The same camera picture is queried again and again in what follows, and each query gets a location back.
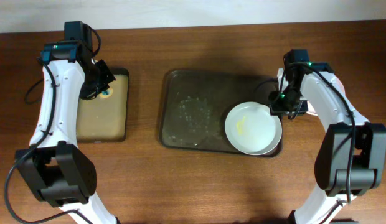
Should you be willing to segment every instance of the round white plate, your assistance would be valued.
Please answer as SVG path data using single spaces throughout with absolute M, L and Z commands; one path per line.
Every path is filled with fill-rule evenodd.
M 225 120 L 229 142 L 240 152 L 262 155 L 274 149 L 281 139 L 281 123 L 270 115 L 269 107 L 245 102 L 235 106 Z

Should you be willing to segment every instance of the table surface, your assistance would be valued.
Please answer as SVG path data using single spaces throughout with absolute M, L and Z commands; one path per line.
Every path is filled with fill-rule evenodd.
M 164 76 L 178 68 L 275 76 L 283 55 L 305 48 L 329 62 L 351 103 L 386 125 L 386 21 L 99 30 L 97 58 L 130 72 L 126 140 L 79 144 L 94 163 L 97 192 L 122 223 L 232 223 L 286 218 L 315 186 L 314 161 L 324 137 L 317 117 L 283 122 L 284 149 L 273 159 L 167 149 L 158 141 Z M 14 152 L 25 149 L 40 104 L 25 105 L 42 76 L 36 56 L 62 32 L 0 34 L 0 223 L 14 223 L 3 184 Z M 40 86 L 35 96 L 42 91 Z M 18 172 L 11 203 L 27 220 L 57 213 L 33 197 Z M 382 183 L 345 207 L 339 218 L 386 223 L 386 160 Z M 70 223 L 62 217 L 53 223 Z

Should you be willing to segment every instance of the white wall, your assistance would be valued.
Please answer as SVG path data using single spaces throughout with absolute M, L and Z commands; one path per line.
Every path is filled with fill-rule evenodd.
M 0 32 L 386 19 L 386 0 L 0 0 Z

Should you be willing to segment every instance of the dark rectangular tray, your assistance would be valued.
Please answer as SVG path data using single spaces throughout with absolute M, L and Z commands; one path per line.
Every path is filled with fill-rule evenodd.
M 258 90 L 266 76 L 231 75 L 200 70 L 174 70 L 167 74 L 159 130 L 161 143 L 170 148 L 242 154 L 228 141 L 224 122 L 236 105 L 256 101 L 268 104 L 274 83 Z M 272 151 L 256 157 L 274 157 L 282 139 Z

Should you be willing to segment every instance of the yellow mark on plate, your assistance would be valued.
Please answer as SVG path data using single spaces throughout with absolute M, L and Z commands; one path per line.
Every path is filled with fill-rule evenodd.
M 240 121 L 237 121 L 237 123 L 236 123 L 236 129 L 237 129 L 237 134 L 238 135 L 242 135 L 243 134 L 244 122 L 245 122 L 245 116 L 243 116 L 243 119 L 241 119 Z

